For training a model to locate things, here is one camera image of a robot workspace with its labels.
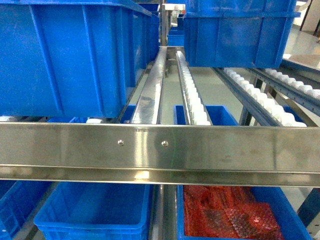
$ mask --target blue crate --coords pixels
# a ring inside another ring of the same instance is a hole
[[[47,240],[147,240],[149,184],[62,182],[34,218]]]
[[[167,0],[167,4],[186,4],[186,0]]]
[[[179,16],[177,17],[177,30],[184,31],[184,16],[184,14],[179,14]]]
[[[168,46],[183,46],[185,41],[184,31],[171,28],[168,33]]]
[[[289,105],[284,105],[283,106],[283,109],[286,113],[289,113],[289,114],[293,114],[294,116],[294,119],[296,122],[300,122],[300,123],[304,123],[304,121],[301,119],[301,117],[299,117],[296,112],[289,106]]]
[[[158,3],[139,3],[139,5],[145,9],[147,9],[152,14],[158,16],[160,11],[160,4]]]
[[[0,181],[0,240],[12,240],[51,182]]]
[[[216,126],[237,126],[238,123],[224,106],[206,106],[212,123]],[[175,106],[174,123],[184,125],[184,108]],[[279,224],[285,240],[312,240],[307,229],[292,208],[280,187],[253,187],[251,192],[258,202],[268,203]],[[183,186],[177,186],[177,238],[178,240],[227,240],[229,238],[208,238],[185,236]]]
[[[154,61],[159,52],[159,17],[152,14],[150,22],[150,60]]]
[[[47,122],[85,124],[87,120],[87,117],[52,117]]]
[[[191,67],[278,68],[297,0],[188,0],[184,50]]]
[[[251,192],[258,202],[270,205],[285,240],[312,240],[280,187],[253,187]],[[177,186],[176,205],[178,240],[231,240],[230,238],[185,236],[184,193],[182,185]]]
[[[150,61],[130,0],[0,0],[0,114],[115,118]]]

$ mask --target grey floor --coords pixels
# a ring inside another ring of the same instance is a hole
[[[315,54],[320,55],[320,44],[316,43],[317,37],[300,32],[297,29],[292,29],[286,45],[286,54]],[[214,72],[205,67],[191,67],[191,73],[195,83],[202,96],[203,102],[206,105],[224,105],[228,108],[231,114],[238,121],[242,112],[242,104],[224,85],[224,83],[214,74]],[[250,74],[243,69],[237,69],[244,78],[250,78]],[[141,80],[141,83],[132,98],[131,103],[135,104],[138,100],[141,89],[146,80],[146,76]],[[178,78],[178,70],[176,66],[172,66],[168,70],[167,77],[163,83],[164,95],[162,105],[161,124],[173,124],[173,107],[181,105],[181,90]],[[310,192],[310,188],[298,187],[283,187],[282,188],[290,203],[295,210],[298,210],[306,196]]]

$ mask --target bolt head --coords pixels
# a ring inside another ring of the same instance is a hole
[[[118,144],[119,144],[120,146],[123,146],[123,145],[125,145],[125,142],[124,142],[122,139],[120,139],[120,140],[118,140]]]
[[[162,145],[163,147],[168,147],[169,144],[168,144],[167,141],[162,141],[162,142],[161,142],[161,145]]]

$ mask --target shelving rack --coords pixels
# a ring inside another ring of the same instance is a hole
[[[166,66],[178,50],[160,47],[130,124],[1,122],[0,179],[157,184],[150,236],[159,240],[177,239],[176,184],[320,187],[320,128],[279,127],[220,68],[213,71],[260,127],[161,125]],[[256,83],[285,87],[249,71]],[[305,106],[314,105],[303,97]],[[15,239],[30,239],[22,235]]]

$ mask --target stainless steel rail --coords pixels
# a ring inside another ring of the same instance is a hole
[[[145,81],[130,123],[158,124],[163,80],[166,74],[167,47],[162,46]]]
[[[0,123],[0,136],[1,179],[320,186],[317,127]]]

